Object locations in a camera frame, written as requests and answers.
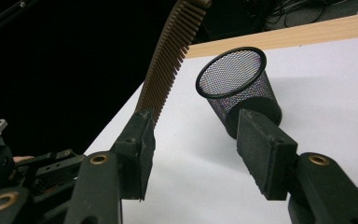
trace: brown comb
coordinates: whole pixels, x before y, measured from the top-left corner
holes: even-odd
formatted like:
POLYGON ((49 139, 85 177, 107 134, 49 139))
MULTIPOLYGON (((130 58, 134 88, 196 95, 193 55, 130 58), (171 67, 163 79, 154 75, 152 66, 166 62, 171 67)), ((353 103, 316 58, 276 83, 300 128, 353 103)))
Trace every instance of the brown comb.
POLYGON ((153 111, 155 126, 189 45, 212 0, 178 0, 165 22, 135 112, 153 111))

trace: pen holder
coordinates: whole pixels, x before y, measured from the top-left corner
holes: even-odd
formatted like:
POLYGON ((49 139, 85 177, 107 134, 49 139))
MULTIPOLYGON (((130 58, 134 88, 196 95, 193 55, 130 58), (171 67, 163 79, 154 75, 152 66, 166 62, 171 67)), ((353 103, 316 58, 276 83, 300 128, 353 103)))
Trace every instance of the pen holder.
POLYGON ((197 77, 197 92, 208 100, 234 139, 241 109, 262 113, 277 125, 281 122, 282 111, 269 84, 266 65, 261 49, 242 47, 218 55, 197 77))

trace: white table surface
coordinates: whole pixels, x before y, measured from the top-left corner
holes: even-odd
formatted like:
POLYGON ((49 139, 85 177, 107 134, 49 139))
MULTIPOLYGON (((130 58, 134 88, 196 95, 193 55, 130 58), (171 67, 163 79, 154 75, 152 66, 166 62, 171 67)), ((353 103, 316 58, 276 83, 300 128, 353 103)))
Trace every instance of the white table surface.
MULTIPOLYGON (((358 38, 264 52, 282 109, 280 127, 298 142, 297 154, 333 158, 358 186, 358 38)), ((123 200, 124 224, 291 223, 288 202, 264 198, 236 151, 236 141, 196 92, 197 75, 212 58, 182 63, 155 129, 145 201, 123 200)), ((114 144, 141 88, 86 155, 114 144)))

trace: mesh pen holder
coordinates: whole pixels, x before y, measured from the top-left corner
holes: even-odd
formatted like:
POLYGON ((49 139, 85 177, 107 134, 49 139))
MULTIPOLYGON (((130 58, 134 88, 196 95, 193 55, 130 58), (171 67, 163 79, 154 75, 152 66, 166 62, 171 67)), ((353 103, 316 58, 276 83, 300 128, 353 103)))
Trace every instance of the mesh pen holder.
POLYGON ((234 139, 243 108, 262 113, 277 125, 281 122, 282 111, 269 84, 266 64, 261 49, 242 47, 215 57, 197 77, 197 92, 208 100, 234 139))

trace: comb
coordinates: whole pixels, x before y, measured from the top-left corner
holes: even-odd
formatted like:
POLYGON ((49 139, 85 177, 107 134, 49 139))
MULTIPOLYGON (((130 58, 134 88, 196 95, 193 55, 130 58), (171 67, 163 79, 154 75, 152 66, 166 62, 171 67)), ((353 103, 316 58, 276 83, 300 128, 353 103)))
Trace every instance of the comb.
POLYGON ((152 110, 156 126, 162 107, 212 0, 178 0, 163 27, 135 113, 152 110))

